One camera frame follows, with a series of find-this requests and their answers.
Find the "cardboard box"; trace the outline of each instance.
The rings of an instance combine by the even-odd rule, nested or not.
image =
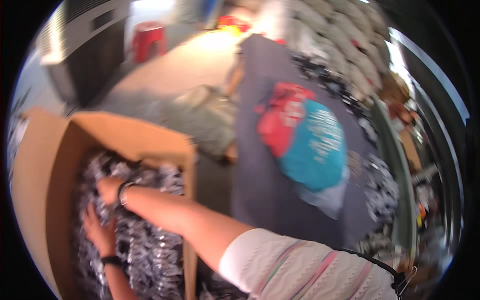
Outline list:
[[[23,239],[38,270],[58,299],[78,297],[72,274],[72,191],[87,151],[102,146],[151,166],[162,161],[184,170],[185,195],[194,200],[195,146],[189,136],[149,122],[105,112],[69,119],[40,108],[29,119],[15,159],[12,200]],[[197,255],[183,245],[185,298],[195,299]]]

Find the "red stool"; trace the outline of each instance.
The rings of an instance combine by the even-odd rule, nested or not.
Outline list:
[[[159,22],[142,22],[135,26],[135,37],[132,42],[132,51],[137,63],[146,62],[150,56],[150,49],[158,42],[158,54],[167,52],[164,27]]]

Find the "floor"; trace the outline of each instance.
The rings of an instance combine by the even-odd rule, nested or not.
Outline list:
[[[131,57],[121,65],[117,74],[105,86],[89,111],[108,111],[148,120],[162,125],[167,118],[163,105],[200,84],[222,87],[227,73],[235,62],[238,38],[230,33],[202,33],[201,24],[168,24],[166,19],[172,0],[166,5],[152,5],[155,1],[135,1],[126,25],[126,49],[135,24],[146,20],[167,23],[169,52],[143,64],[133,63]],[[247,15],[246,11],[224,9],[223,14]],[[28,57],[14,94],[15,113],[40,105],[51,113],[68,116],[77,107],[65,105],[58,97],[46,71],[40,65],[38,51]],[[197,164],[196,200],[224,214],[230,214],[230,192],[234,166],[219,162],[199,153]]]

